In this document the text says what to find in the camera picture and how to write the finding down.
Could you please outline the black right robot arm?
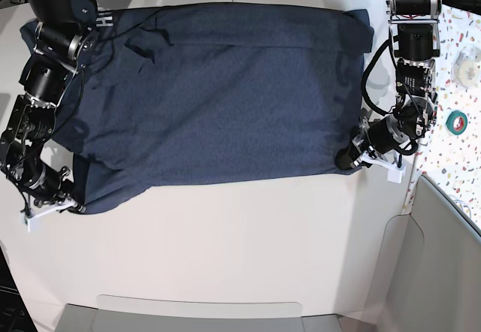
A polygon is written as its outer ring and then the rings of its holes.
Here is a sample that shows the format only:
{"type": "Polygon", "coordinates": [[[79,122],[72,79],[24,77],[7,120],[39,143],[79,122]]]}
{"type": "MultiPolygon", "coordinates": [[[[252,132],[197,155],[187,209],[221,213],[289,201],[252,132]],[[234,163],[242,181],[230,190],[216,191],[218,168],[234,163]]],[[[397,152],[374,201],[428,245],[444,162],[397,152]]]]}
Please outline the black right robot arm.
{"type": "Polygon", "coordinates": [[[82,212],[68,180],[70,169],[52,169],[41,159],[47,141],[62,126],[56,113],[75,77],[84,68],[98,39],[96,0],[28,0],[37,18],[35,46],[23,69],[24,93],[14,103],[1,135],[1,171],[24,200],[25,222],[52,212],[82,212]]]}

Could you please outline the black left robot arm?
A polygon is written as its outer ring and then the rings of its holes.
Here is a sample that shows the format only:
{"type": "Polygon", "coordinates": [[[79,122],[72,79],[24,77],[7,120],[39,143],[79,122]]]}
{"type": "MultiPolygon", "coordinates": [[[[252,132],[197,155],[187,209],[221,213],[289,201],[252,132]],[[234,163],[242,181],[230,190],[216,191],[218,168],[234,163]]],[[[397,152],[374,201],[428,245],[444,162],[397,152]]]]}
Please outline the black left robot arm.
{"type": "Polygon", "coordinates": [[[375,52],[361,81],[364,102],[381,117],[363,119],[352,130],[348,146],[335,158],[343,171],[373,164],[392,171],[401,169],[403,158],[417,152],[419,141],[436,123],[434,77],[440,57],[442,0],[386,0],[386,4],[389,36],[375,52]],[[384,51],[389,51],[395,69],[397,95],[390,111],[376,106],[367,91],[368,77],[384,51]]]}

